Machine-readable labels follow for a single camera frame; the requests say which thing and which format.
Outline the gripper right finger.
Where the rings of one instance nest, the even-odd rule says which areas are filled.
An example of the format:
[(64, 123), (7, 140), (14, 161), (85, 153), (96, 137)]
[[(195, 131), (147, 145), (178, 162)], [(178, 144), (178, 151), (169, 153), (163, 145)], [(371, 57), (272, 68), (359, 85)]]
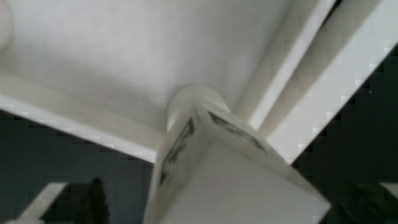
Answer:
[(325, 224), (398, 224), (398, 196), (380, 183), (346, 182), (332, 210), (336, 222)]

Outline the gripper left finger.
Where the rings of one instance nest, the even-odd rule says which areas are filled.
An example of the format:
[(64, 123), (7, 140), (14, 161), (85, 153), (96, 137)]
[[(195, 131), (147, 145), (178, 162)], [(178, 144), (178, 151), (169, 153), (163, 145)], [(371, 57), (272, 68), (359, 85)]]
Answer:
[(50, 183), (14, 224), (110, 224), (103, 182)]

